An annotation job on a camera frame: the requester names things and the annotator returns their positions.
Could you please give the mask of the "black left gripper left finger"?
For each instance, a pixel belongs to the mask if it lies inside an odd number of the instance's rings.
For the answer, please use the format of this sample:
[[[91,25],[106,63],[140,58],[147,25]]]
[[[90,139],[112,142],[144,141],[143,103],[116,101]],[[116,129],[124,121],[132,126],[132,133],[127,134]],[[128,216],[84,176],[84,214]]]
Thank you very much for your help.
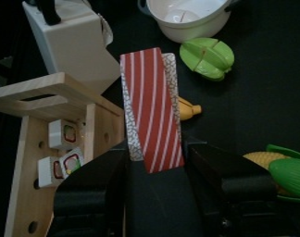
[[[124,179],[128,159],[122,141],[62,182],[46,237],[124,237]]]

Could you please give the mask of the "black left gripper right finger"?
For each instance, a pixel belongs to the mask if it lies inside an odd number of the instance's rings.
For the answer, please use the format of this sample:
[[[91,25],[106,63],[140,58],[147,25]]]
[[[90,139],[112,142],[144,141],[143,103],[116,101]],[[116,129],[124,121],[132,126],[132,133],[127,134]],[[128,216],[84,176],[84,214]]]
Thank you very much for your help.
[[[189,135],[182,148],[205,237],[300,237],[300,206],[277,199],[269,171]]]

